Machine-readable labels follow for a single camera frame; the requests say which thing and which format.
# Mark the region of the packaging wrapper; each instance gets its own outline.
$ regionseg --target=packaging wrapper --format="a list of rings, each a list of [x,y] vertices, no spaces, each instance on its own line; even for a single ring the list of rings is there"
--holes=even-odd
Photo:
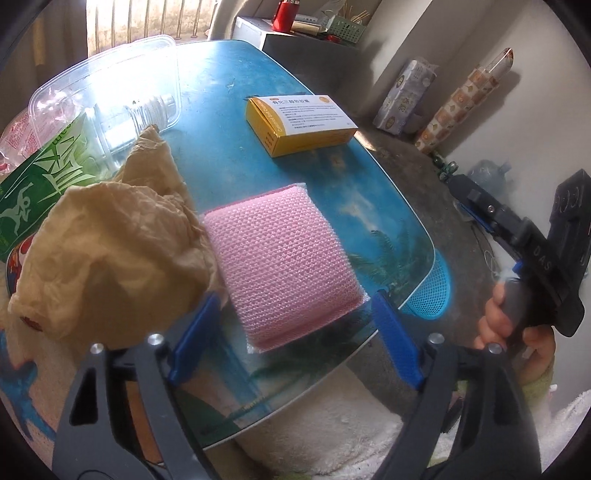
[[[503,50],[485,69],[476,66],[464,84],[453,92],[425,129],[419,133],[415,146],[425,154],[431,153],[449,136],[456,125],[461,124],[470,112],[499,86],[500,79],[512,66],[512,48]]]
[[[422,58],[408,62],[374,118],[374,125],[398,135],[423,94],[435,80],[436,68],[436,65],[431,65]]]

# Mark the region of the finger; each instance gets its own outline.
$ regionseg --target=finger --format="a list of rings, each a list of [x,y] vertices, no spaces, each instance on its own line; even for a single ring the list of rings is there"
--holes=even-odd
[[[523,332],[524,343],[535,351],[519,373],[519,383],[528,384],[541,377],[550,366],[556,351],[554,330],[549,325],[529,327]]]
[[[478,333],[485,345],[487,343],[500,343],[503,347],[506,347],[505,339],[490,327],[486,317],[482,317],[478,321]]]
[[[478,349],[478,350],[482,350],[485,346],[485,343],[482,341],[482,338],[480,338],[480,336],[477,336],[474,339],[474,348]]]
[[[489,327],[503,338],[507,338],[513,331],[513,324],[509,317],[503,313],[494,299],[486,302],[485,316]]]
[[[498,283],[495,288],[492,289],[492,299],[500,307],[505,301],[505,284]]]
[[[552,359],[556,352],[554,329],[550,325],[527,327],[523,330],[523,342],[542,358]]]

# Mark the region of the water bottle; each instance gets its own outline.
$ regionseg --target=water bottle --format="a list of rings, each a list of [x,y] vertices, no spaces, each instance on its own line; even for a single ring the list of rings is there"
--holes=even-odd
[[[111,157],[116,168],[125,161],[128,148],[142,130],[149,125],[156,125],[162,131],[176,113],[177,105],[172,95],[155,95],[108,109],[97,103],[94,108],[86,109],[86,115],[95,125],[105,154]]]

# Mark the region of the window curtain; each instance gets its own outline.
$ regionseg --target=window curtain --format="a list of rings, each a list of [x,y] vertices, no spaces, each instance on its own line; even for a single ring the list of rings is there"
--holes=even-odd
[[[38,87],[86,56],[86,0],[53,0],[0,72],[0,132]]]

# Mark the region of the plastic container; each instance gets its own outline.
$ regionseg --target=plastic container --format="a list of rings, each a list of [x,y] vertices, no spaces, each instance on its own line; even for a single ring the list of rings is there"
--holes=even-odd
[[[108,160],[120,166],[145,127],[163,131],[178,121],[176,44],[158,35],[99,53],[37,89],[28,111],[40,145],[85,111]]]

